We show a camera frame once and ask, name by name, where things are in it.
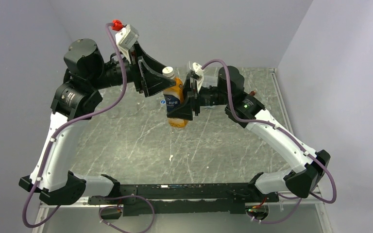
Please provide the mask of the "white bottle cap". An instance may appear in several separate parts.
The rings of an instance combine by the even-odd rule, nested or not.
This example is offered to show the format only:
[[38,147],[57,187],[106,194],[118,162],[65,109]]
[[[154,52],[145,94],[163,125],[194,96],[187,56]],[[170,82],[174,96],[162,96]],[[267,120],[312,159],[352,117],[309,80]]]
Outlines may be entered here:
[[174,79],[175,78],[175,73],[174,73],[174,69],[173,67],[165,67],[162,69],[162,74],[167,77],[167,78],[170,78],[170,79]]

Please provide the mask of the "orange juice bottle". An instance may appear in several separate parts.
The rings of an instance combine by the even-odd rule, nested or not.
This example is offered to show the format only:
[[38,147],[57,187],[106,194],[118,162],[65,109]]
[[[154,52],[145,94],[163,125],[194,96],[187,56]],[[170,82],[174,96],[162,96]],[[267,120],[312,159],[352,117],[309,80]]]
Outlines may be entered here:
[[[170,78],[176,81],[176,85],[163,91],[164,99],[166,101],[167,113],[174,110],[184,101],[182,81],[175,75],[172,75]],[[175,128],[183,128],[188,123],[187,120],[180,118],[168,118],[168,122],[170,126]]]

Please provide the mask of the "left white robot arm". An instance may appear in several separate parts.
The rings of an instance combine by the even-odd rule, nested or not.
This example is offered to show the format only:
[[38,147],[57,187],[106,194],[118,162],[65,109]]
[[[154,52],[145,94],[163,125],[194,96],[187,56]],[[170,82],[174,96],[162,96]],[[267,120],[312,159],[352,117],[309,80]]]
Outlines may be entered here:
[[71,205],[81,197],[101,196],[113,204],[121,195],[120,183],[108,175],[83,176],[71,172],[79,138],[102,102],[100,90],[133,83],[149,97],[175,85],[162,73],[164,65],[135,43],[123,62],[105,62],[92,39],[74,41],[64,55],[63,83],[51,103],[51,123],[41,157],[19,186],[38,193],[48,205]]

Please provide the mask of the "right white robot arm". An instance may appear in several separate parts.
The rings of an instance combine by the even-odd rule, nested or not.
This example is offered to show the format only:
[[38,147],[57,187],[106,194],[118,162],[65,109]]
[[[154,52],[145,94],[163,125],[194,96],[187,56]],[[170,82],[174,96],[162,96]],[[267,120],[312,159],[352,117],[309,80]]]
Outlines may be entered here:
[[283,127],[253,94],[244,90],[244,77],[236,67],[229,66],[233,109],[227,96],[226,71],[218,71],[215,86],[198,87],[203,79],[199,69],[187,73],[183,100],[165,94],[167,116],[192,121],[204,106],[224,105],[228,117],[242,128],[256,134],[269,144],[289,164],[290,168],[274,173],[260,172],[248,183],[248,195],[261,201],[272,192],[289,191],[299,198],[307,198],[324,176],[330,155],[316,151],[297,139]]

